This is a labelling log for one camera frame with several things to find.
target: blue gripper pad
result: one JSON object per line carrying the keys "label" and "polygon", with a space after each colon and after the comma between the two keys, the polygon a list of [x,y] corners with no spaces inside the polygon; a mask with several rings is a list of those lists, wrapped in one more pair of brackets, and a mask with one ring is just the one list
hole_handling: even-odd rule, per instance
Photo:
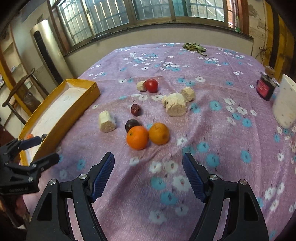
{"label": "blue gripper pad", "polygon": [[196,168],[194,167],[192,163],[193,161],[196,163],[196,161],[190,153],[185,153],[183,155],[183,168],[186,173],[186,176],[188,177],[193,192],[197,198],[199,198],[203,203],[205,203],[207,196],[205,194],[204,182],[202,181],[202,178],[199,176]]}
{"label": "blue gripper pad", "polygon": [[19,145],[19,149],[20,150],[27,150],[29,148],[32,148],[34,146],[41,144],[41,141],[42,141],[41,137],[39,137],[39,136],[30,138],[28,140],[22,140]]}
{"label": "blue gripper pad", "polygon": [[107,158],[106,162],[104,163],[103,167],[101,168],[98,176],[94,180],[93,190],[91,194],[91,198],[93,201],[97,200],[102,196],[102,193],[105,189],[107,181],[111,175],[111,172],[114,168],[114,155],[110,153],[109,157]]}

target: tangerine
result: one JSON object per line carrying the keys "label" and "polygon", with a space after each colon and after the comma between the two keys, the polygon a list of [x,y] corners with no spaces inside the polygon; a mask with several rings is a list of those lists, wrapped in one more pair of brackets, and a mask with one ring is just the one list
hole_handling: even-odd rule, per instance
{"label": "tangerine", "polygon": [[170,130],[165,124],[154,123],[149,129],[149,138],[156,145],[163,145],[170,139]]}
{"label": "tangerine", "polygon": [[145,127],[134,126],[132,127],[126,136],[126,142],[128,145],[136,150],[142,150],[146,147],[149,141],[149,134]]}
{"label": "tangerine", "polygon": [[26,139],[28,140],[28,139],[31,139],[31,138],[33,138],[33,137],[34,137],[34,135],[33,135],[33,134],[28,134],[28,136],[27,136],[27,138],[26,138]]}

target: black clamp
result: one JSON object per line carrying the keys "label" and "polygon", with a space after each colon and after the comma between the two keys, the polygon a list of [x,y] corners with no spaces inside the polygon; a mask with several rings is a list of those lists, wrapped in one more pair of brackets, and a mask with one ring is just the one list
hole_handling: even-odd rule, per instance
{"label": "black clamp", "polygon": [[12,163],[22,150],[41,143],[40,137],[28,140],[13,140],[0,147],[0,195],[23,195],[39,192],[38,183],[41,173],[59,162],[59,155],[52,153],[28,167]]}
{"label": "black clamp", "polygon": [[92,202],[99,198],[114,167],[114,155],[107,152],[99,164],[73,181],[51,179],[36,206],[26,241],[74,241],[67,199],[72,198],[84,241],[107,241]]}
{"label": "black clamp", "polygon": [[223,181],[198,165],[190,153],[183,156],[183,168],[194,194],[205,203],[189,241],[212,241],[220,220],[224,199],[230,199],[227,220],[219,241],[268,241],[268,231],[256,197],[245,179]]}

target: red label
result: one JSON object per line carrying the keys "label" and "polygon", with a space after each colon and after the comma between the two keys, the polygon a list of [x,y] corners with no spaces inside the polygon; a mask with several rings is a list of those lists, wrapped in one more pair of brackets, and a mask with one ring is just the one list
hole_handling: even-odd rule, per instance
{"label": "red label", "polygon": [[260,79],[257,84],[257,91],[263,96],[266,97],[269,87]]}

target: window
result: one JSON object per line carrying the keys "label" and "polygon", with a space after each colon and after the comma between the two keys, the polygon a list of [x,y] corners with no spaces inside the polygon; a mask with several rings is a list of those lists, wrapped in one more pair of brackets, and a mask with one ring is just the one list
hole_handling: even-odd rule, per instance
{"label": "window", "polygon": [[57,5],[72,46],[92,36],[80,0],[65,0]]}
{"label": "window", "polygon": [[86,5],[97,34],[128,23],[123,0],[86,0]]}
{"label": "window", "polygon": [[66,39],[74,49],[96,36],[145,24],[180,22],[237,28],[237,1],[246,0],[47,1],[59,39]]}

